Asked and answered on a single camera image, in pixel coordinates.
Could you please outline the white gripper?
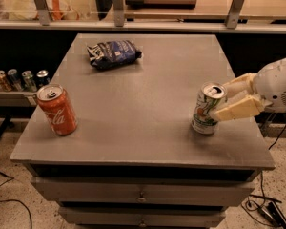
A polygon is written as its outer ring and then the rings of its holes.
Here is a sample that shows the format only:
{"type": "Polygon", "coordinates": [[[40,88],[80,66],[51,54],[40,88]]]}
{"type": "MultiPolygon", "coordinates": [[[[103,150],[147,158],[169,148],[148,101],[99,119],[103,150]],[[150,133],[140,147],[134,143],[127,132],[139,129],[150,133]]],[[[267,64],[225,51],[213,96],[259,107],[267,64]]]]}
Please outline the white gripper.
{"type": "Polygon", "coordinates": [[[210,111],[215,121],[228,121],[257,116],[266,112],[286,113],[286,58],[264,66],[257,74],[245,73],[224,84],[227,97],[233,97],[243,91],[247,95],[233,103],[218,105],[210,111]]]}

